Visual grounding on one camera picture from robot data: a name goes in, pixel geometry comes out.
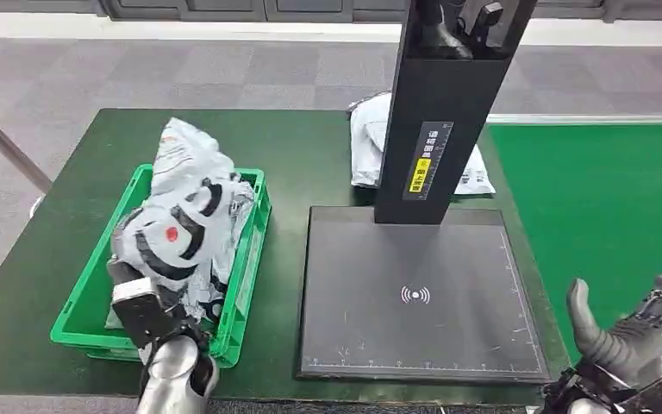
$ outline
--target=red dot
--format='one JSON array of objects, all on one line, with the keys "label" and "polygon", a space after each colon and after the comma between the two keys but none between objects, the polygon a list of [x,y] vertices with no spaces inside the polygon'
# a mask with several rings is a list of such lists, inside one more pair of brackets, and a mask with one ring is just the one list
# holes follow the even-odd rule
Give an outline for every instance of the red dot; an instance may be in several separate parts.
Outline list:
[{"label": "red dot", "polygon": [[169,242],[175,242],[178,239],[178,230],[175,227],[170,227],[166,229],[166,239]]}]

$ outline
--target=black metal pole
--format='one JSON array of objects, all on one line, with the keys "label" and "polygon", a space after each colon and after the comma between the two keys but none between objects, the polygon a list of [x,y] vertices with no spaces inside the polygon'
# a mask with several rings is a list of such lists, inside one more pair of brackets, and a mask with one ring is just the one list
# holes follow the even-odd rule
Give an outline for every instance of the black metal pole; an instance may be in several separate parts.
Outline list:
[{"label": "black metal pole", "polygon": [[[498,24],[500,4],[485,5],[465,28],[457,16],[428,16],[446,11],[446,0],[432,3],[437,8],[430,0],[408,1],[374,207],[377,223],[440,224],[536,5],[520,0],[503,44],[488,47],[480,36],[487,28],[475,22]],[[460,10],[455,4],[449,13]]]}]

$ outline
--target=cabinet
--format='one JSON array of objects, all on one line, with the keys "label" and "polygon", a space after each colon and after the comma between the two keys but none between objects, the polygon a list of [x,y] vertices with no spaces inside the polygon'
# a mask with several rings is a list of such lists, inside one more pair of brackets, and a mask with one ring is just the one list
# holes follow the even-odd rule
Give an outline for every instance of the cabinet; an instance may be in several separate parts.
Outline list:
[{"label": "cabinet", "polygon": [[97,0],[0,0],[0,12],[96,13]]},{"label": "cabinet", "polygon": [[347,22],[353,0],[265,0],[269,22]]},{"label": "cabinet", "polygon": [[263,0],[100,0],[114,20],[261,22]]},{"label": "cabinet", "polygon": [[[90,0],[0,0],[64,8]],[[400,22],[407,0],[91,0],[114,19],[230,22]],[[491,0],[468,0],[475,5]],[[513,10],[517,0],[498,0]],[[662,20],[662,0],[539,0],[534,17]]]}]

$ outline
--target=package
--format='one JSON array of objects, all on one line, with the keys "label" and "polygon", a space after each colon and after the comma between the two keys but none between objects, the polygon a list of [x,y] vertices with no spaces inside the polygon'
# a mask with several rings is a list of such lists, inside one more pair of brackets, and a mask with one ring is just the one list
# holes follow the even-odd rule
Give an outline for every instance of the package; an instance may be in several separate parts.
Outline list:
[{"label": "package", "polygon": [[[155,279],[164,306],[181,304],[197,321],[218,323],[253,202],[252,186],[219,143],[172,118],[153,163],[151,195],[113,234],[111,266],[121,262]],[[108,325],[118,327],[114,315]]]},{"label": "package", "polygon": [[[392,94],[382,92],[348,109],[352,137],[352,185],[377,188],[384,157]],[[465,165],[455,194],[494,194],[478,145]]]}]

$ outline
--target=green mat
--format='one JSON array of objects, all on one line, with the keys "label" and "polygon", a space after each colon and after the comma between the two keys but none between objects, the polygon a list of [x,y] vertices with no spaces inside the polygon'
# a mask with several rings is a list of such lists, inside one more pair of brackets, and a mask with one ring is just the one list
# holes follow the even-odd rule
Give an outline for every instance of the green mat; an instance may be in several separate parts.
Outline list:
[{"label": "green mat", "polygon": [[[215,398],[428,405],[538,400],[538,386],[294,379],[309,207],[358,202],[349,185],[346,114],[317,110],[101,110],[1,265],[0,394],[137,392],[140,364],[90,360],[51,343],[49,330],[135,166],[151,162],[171,116],[219,138],[237,166],[262,169],[273,202],[240,363],[222,372]],[[568,362],[565,349],[496,149],[488,138],[481,148],[499,192],[456,206],[503,210],[547,367],[556,375]]]},{"label": "green mat", "polygon": [[491,126],[573,360],[565,292],[590,284],[610,326],[662,273],[662,125]]}]

